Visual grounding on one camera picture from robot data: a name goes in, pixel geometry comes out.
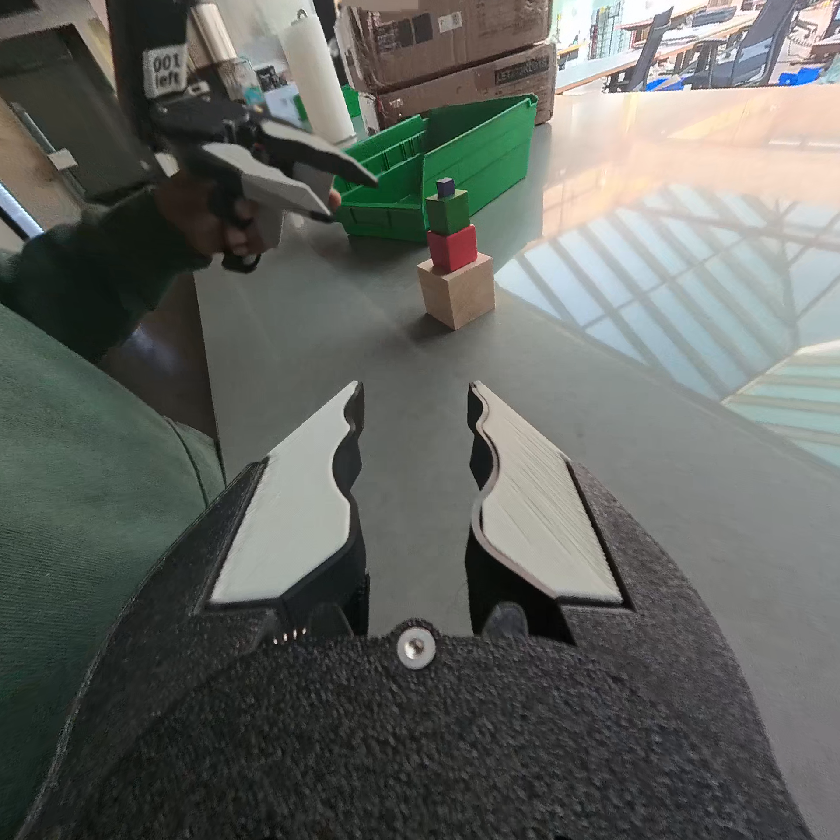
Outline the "long wooden desk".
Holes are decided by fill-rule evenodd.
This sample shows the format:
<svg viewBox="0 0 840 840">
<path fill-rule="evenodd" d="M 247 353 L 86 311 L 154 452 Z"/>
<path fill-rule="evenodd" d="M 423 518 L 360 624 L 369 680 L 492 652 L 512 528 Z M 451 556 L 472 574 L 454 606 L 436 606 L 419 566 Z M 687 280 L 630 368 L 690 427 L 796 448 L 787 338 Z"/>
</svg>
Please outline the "long wooden desk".
<svg viewBox="0 0 840 840">
<path fill-rule="evenodd" d="M 669 31 L 658 45 L 653 63 L 657 64 L 674 56 L 686 59 L 695 45 L 705 40 L 726 39 L 733 34 L 738 34 L 751 27 L 758 15 L 758 11 L 738 12 L 728 21 L 698 28 Z M 558 71 L 555 92 L 561 95 L 599 79 L 621 76 L 626 70 L 635 67 L 642 52 L 643 49 L 639 47 L 614 56 L 573 62 L 571 66 Z"/>
</svg>

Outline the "black office chair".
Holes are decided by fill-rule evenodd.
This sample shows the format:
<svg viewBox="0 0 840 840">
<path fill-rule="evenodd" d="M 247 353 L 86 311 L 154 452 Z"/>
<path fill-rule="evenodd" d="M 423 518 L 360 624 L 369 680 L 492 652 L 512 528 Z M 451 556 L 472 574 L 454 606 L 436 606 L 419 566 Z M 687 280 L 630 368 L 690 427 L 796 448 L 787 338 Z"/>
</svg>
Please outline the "black office chair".
<svg viewBox="0 0 840 840">
<path fill-rule="evenodd" d="M 694 90 L 766 86 L 790 32 L 796 5 L 796 1 L 765 2 L 730 60 L 718 61 L 723 38 L 701 40 L 696 67 L 683 77 L 683 83 Z"/>
<path fill-rule="evenodd" d="M 626 70 L 623 75 L 618 72 L 612 74 L 605 92 L 635 92 L 646 88 L 648 73 L 654 63 L 662 38 L 669 29 L 673 9 L 669 7 L 653 17 L 636 64 L 632 69 Z"/>
</svg>

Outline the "green plastic bin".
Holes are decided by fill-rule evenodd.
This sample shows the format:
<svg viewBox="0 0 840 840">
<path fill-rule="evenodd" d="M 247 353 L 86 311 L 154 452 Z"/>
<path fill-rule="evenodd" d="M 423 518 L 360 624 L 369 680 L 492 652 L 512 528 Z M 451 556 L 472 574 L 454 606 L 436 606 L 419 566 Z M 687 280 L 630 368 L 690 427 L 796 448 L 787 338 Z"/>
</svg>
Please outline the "green plastic bin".
<svg viewBox="0 0 840 840">
<path fill-rule="evenodd" d="M 336 219 L 350 236 L 423 243 L 426 200 L 445 177 L 477 213 L 528 173 L 538 104 L 527 94 L 436 108 L 356 143 L 348 154 L 377 176 L 378 186 L 336 177 L 342 201 Z"/>
</svg>

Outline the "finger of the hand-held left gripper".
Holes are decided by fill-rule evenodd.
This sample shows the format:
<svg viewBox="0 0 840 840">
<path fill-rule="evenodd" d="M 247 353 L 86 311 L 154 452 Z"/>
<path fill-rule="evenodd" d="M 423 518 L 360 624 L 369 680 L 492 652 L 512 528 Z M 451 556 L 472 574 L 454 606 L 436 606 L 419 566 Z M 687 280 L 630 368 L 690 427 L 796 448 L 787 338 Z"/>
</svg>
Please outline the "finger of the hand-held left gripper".
<svg viewBox="0 0 840 840">
<path fill-rule="evenodd" d="M 239 145 L 200 145 L 198 174 L 213 184 L 210 207 L 227 224 L 246 227 L 248 224 L 238 215 L 237 204 L 248 201 L 256 205 L 252 224 L 268 249 L 278 246 L 288 213 L 320 221 L 333 220 L 326 196 L 320 197 L 309 184 L 258 161 Z"/>
<path fill-rule="evenodd" d="M 358 186 L 376 188 L 379 184 L 377 176 L 352 156 L 288 122 L 258 120 L 258 147 L 259 158 L 264 163 L 287 175 L 294 165 L 306 165 Z"/>
</svg>

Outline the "person's left forearm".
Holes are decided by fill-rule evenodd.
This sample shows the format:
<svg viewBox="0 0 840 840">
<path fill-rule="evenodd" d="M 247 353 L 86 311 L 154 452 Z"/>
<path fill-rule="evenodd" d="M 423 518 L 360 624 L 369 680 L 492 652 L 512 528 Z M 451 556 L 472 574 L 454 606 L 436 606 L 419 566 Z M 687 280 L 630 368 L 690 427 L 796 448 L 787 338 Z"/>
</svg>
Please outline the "person's left forearm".
<svg viewBox="0 0 840 840">
<path fill-rule="evenodd" d="M 161 302 L 174 279 L 206 268 L 167 221 L 151 189 L 103 211 L 86 211 L 2 253 L 2 324 L 13 316 L 97 363 Z"/>
</svg>

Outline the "big brown cardboard box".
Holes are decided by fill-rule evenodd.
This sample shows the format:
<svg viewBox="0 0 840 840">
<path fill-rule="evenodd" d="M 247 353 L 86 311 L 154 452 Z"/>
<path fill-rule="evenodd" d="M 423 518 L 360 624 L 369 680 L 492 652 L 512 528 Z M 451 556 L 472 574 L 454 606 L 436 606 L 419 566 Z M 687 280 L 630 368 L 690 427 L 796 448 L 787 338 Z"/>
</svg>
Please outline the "big brown cardboard box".
<svg viewBox="0 0 840 840">
<path fill-rule="evenodd" d="M 557 73 L 558 47 L 546 40 L 410 87 L 376 95 L 361 93 L 361 116 L 367 133 L 373 134 L 445 106 L 533 95 L 538 99 L 534 123 L 540 126 L 553 116 Z"/>
</svg>

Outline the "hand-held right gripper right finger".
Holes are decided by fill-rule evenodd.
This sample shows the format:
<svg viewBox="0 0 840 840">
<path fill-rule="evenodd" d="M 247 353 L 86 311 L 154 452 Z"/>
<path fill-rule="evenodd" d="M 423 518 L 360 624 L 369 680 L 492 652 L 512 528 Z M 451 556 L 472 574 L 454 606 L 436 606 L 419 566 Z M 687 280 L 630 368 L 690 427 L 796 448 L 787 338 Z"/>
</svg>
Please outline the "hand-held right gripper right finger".
<svg viewBox="0 0 840 840">
<path fill-rule="evenodd" d="M 472 630 L 511 603 L 531 635 L 574 644 L 563 609 L 622 610 L 624 585 L 571 462 L 479 381 L 467 422 L 478 487 L 465 551 Z"/>
</svg>

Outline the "taped brown cardboard box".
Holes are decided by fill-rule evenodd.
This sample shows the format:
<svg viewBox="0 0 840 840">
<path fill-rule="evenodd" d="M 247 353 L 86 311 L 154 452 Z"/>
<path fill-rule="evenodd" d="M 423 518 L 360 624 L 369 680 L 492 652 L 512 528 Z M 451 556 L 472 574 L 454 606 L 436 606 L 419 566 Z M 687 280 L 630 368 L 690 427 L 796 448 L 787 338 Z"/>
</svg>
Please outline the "taped brown cardboard box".
<svg viewBox="0 0 840 840">
<path fill-rule="evenodd" d="M 335 37 L 351 86 L 383 93 L 544 41 L 551 1 L 342 2 Z"/>
</svg>

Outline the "white paper roll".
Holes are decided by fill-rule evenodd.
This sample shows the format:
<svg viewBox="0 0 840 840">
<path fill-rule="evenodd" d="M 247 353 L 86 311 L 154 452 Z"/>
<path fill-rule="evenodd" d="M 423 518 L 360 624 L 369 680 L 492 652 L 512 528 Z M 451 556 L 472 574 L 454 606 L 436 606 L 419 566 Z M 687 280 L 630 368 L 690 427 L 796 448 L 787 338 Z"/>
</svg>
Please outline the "white paper roll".
<svg viewBox="0 0 840 840">
<path fill-rule="evenodd" d="M 280 44 L 312 131 L 331 144 L 351 139 L 352 118 L 318 17 L 299 8 Z"/>
</svg>

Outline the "person's left hand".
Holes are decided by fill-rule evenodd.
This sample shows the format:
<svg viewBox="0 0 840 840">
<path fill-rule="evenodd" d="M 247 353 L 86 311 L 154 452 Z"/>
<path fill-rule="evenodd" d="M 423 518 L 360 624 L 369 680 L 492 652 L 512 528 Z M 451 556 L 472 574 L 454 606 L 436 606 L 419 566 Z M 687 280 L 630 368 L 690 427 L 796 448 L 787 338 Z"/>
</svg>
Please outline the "person's left hand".
<svg viewBox="0 0 840 840">
<path fill-rule="evenodd" d="M 233 204 L 236 223 L 215 214 L 211 198 L 215 186 L 183 171 L 152 187 L 154 203 L 163 218 L 204 257 L 224 253 L 245 258 L 261 256 L 269 247 L 256 224 L 258 206 L 243 197 Z"/>
</svg>

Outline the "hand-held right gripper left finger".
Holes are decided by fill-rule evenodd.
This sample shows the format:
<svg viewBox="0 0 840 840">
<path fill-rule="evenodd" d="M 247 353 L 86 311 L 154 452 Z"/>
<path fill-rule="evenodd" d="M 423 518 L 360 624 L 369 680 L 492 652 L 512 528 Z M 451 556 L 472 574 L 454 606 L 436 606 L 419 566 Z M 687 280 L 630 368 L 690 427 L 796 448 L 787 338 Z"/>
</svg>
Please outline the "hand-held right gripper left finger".
<svg viewBox="0 0 840 840">
<path fill-rule="evenodd" d="M 210 607 L 267 607 L 291 637 L 308 632 L 321 604 L 335 604 L 353 634 L 368 634 L 370 576 L 352 494 L 363 429 L 364 387 L 352 381 L 259 462 Z"/>
</svg>

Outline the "small dark green wooden cube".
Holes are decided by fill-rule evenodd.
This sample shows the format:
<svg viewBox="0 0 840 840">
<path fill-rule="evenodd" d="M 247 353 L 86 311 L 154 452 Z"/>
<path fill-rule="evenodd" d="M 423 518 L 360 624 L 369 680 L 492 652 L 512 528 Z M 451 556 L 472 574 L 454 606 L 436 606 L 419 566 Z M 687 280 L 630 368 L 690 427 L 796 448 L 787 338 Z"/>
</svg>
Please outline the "small dark green wooden cube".
<svg viewBox="0 0 840 840">
<path fill-rule="evenodd" d="M 427 231 L 448 236 L 470 225 L 469 195 L 467 190 L 455 189 L 452 195 L 425 197 L 424 209 Z"/>
</svg>

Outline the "person's green clothing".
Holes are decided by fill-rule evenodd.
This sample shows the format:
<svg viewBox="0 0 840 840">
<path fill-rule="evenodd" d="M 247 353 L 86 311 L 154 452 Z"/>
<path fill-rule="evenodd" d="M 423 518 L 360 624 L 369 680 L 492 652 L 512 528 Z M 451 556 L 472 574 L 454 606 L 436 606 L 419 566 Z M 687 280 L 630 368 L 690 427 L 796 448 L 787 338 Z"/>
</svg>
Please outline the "person's green clothing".
<svg viewBox="0 0 840 840">
<path fill-rule="evenodd" d="M 215 445 L 2 308 L 1 830 L 150 567 L 224 488 Z"/>
</svg>

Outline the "red wooden cube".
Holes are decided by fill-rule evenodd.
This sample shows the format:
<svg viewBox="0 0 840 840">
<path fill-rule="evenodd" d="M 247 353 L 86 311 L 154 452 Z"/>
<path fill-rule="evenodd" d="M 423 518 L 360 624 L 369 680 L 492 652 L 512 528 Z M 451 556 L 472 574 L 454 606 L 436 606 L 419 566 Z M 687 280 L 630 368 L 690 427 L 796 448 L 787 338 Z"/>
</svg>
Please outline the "red wooden cube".
<svg viewBox="0 0 840 840">
<path fill-rule="evenodd" d="M 478 259 L 476 227 L 469 224 L 453 234 L 427 231 L 427 245 L 433 267 L 449 274 Z"/>
</svg>

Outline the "large plain wooden cube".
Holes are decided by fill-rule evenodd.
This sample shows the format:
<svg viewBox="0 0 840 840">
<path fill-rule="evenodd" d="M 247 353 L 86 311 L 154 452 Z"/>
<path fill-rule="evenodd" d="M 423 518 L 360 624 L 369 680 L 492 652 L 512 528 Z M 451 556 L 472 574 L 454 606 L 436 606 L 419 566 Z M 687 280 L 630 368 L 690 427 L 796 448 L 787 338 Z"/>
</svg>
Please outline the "large plain wooden cube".
<svg viewBox="0 0 840 840">
<path fill-rule="evenodd" d="M 496 307 L 493 259 L 481 253 L 465 266 L 445 272 L 428 259 L 416 266 L 426 313 L 451 330 L 488 314 Z"/>
</svg>

